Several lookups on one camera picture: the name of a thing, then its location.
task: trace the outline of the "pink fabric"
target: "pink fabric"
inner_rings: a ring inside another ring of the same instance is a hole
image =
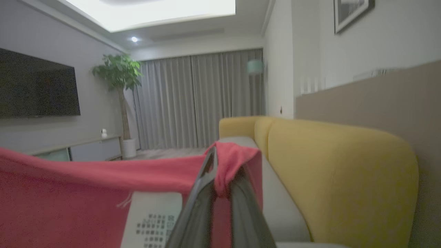
[[[228,195],[245,164],[262,206],[260,151],[214,145],[219,196]],[[129,206],[116,205],[131,191],[180,192],[186,199],[204,158],[52,162],[0,148],[0,247],[119,248]],[[218,198],[213,211],[213,246],[229,247],[229,202]]]

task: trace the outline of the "wall-mounted tv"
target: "wall-mounted tv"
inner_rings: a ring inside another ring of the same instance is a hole
[[[0,48],[0,118],[75,115],[73,67]]]

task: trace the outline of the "sofa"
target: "sofa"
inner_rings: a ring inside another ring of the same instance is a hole
[[[263,214],[281,246],[407,247],[419,174],[402,139],[266,116],[222,119],[219,137],[262,151]]]

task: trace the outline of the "curtain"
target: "curtain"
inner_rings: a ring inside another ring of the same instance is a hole
[[[142,63],[135,92],[142,150],[198,147],[191,58]]]
[[[205,148],[219,136],[219,120],[264,114],[262,75],[247,62],[262,49],[143,62],[135,94],[141,149]]]
[[[264,113],[262,75],[249,76],[247,62],[262,49],[192,56],[198,145],[219,139],[219,120]]]

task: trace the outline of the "yellow sofa backrest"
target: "yellow sofa backrest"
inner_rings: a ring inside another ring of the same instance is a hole
[[[221,120],[220,136],[255,140],[304,216],[313,241],[407,247],[418,166],[405,141],[368,128],[250,118]]]

